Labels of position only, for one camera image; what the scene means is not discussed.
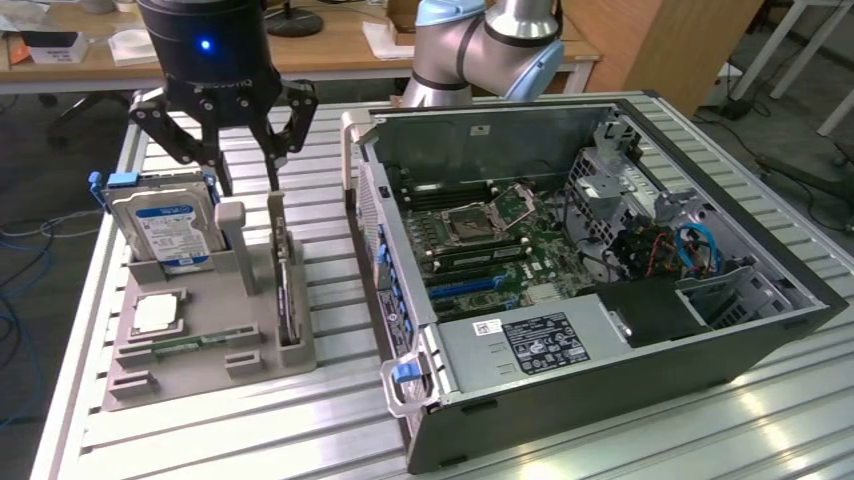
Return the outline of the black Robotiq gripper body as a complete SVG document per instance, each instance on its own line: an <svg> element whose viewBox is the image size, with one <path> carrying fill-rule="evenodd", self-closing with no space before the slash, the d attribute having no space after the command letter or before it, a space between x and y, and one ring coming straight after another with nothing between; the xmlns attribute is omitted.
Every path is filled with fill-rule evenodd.
<svg viewBox="0 0 854 480"><path fill-rule="evenodd" d="M170 105L219 128L247 126L282 93L263 1L141 1Z"/></svg>

